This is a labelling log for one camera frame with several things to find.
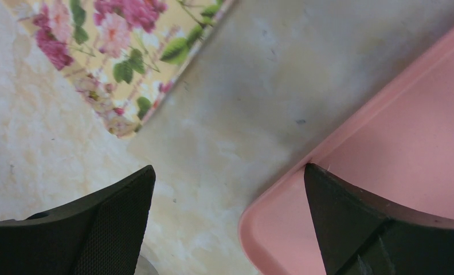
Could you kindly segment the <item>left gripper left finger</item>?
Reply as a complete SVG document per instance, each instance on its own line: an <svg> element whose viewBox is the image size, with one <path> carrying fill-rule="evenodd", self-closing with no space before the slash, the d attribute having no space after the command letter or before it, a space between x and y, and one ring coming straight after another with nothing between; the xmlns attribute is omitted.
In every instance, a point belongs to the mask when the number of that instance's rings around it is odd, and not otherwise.
<svg viewBox="0 0 454 275"><path fill-rule="evenodd" d="M145 166L62 206L0 221L0 274L134 274L155 180Z"/></svg>

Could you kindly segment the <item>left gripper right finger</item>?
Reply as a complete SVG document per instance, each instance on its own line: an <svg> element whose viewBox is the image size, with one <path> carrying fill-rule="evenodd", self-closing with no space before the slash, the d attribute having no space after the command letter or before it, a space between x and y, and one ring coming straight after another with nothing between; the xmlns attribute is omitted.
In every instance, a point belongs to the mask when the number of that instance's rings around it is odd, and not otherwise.
<svg viewBox="0 0 454 275"><path fill-rule="evenodd" d="M313 163L304 185L327 274L454 274L454 219L392 202Z"/></svg>

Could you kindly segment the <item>pink plastic tray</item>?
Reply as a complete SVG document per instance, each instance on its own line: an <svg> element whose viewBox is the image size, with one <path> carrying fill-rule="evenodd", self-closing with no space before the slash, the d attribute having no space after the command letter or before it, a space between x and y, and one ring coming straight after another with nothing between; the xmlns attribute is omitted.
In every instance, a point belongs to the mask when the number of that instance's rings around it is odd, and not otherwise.
<svg viewBox="0 0 454 275"><path fill-rule="evenodd" d="M238 236L261 274L327 274L304 185L310 163L454 219L454 28L246 208Z"/></svg>

